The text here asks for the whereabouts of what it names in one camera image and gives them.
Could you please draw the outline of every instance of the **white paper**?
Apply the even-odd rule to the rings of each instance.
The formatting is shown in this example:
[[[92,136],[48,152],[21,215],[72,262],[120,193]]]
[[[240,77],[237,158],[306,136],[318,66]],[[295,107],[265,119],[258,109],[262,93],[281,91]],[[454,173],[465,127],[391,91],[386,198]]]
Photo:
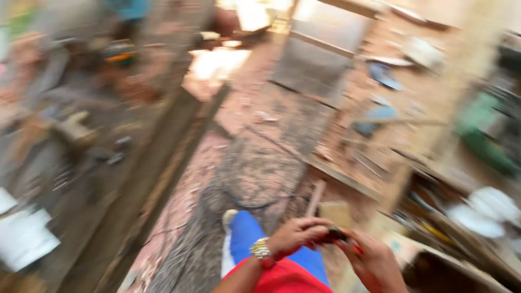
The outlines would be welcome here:
[[[0,259],[12,271],[23,269],[60,244],[45,227],[42,215],[21,211],[0,220]]]
[[[0,214],[9,211],[17,204],[18,201],[5,188],[0,187]]]

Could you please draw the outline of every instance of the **person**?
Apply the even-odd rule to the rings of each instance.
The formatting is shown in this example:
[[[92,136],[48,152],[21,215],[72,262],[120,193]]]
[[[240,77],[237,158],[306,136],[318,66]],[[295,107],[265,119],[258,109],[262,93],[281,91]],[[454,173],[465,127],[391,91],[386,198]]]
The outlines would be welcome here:
[[[324,218],[294,218],[267,238],[250,213],[228,210],[223,216],[222,281],[213,293],[331,293],[322,257],[314,249],[331,224]],[[341,231],[348,243],[334,244],[371,293],[407,293],[388,246],[361,231]]]

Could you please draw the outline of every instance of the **blue object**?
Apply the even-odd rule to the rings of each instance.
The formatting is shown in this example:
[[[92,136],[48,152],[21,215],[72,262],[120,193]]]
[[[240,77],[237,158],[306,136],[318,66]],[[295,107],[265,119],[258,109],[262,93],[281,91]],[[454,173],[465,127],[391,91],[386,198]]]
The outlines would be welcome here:
[[[369,72],[374,80],[392,89],[402,90],[403,86],[389,73],[390,69],[382,63],[369,62]]]
[[[252,255],[250,253],[250,247],[253,243],[266,237],[257,220],[248,211],[240,211],[235,215],[230,223],[230,230],[230,253],[235,264],[249,258]],[[302,247],[287,257],[287,259],[297,263],[329,287],[324,261],[322,260],[320,252]]]
[[[144,18],[150,9],[149,0],[103,0],[103,3],[123,20]]]
[[[369,110],[367,114],[365,114],[364,118],[366,119],[377,119],[377,118],[393,118],[396,116],[398,112],[396,109],[391,108],[386,105],[376,106]],[[365,137],[370,137],[373,132],[380,127],[379,124],[375,123],[355,123],[355,130]]]

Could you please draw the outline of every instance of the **workbench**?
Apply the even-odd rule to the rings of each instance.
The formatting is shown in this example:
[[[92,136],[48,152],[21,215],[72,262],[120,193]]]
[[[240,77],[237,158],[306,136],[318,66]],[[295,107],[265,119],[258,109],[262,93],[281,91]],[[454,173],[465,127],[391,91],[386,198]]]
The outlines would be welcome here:
[[[52,139],[19,177],[13,180],[12,174],[4,174],[2,185],[19,200],[29,181],[41,179],[42,192],[31,202],[48,211],[52,220],[47,227],[61,242],[20,272],[44,282],[46,289],[37,292],[117,291],[230,89],[224,83],[214,96],[198,99],[181,86],[192,61],[188,52],[194,35],[207,21],[202,15],[213,8],[209,4],[194,9],[194,5],[153,2],[136,38],[141,56],[133,73],[150,77],[148,85],[161,93],[158,101],[122,103],[114,91],[97,89],[92,74],[76,71],[67,73],[58,88],[42,93],[41,98],[59,105],[65,117],[89,111],[86,124],[99,133],[96,146],[111,149],[117,139],[127,136],[132,141],[118,164],[92,167],[92,158],[85,156],[73,166],[76,178],[66,189],[53,185],[66,163],[64,149]],[[156,33],[162,23],[176,21],[180,30]],[[164,45],[143,49],[156,43]],[[0,139],[3,157],[9,155],[17,135]]]

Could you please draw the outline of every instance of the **green power tool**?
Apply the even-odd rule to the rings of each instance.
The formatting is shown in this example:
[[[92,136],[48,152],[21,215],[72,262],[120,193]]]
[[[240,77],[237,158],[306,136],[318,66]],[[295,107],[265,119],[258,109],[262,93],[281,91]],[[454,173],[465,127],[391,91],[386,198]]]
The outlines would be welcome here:
[[[521,99],[498,87],[488,87],[460,116],[457,132],[477,157],[500,173],[521,170]]]

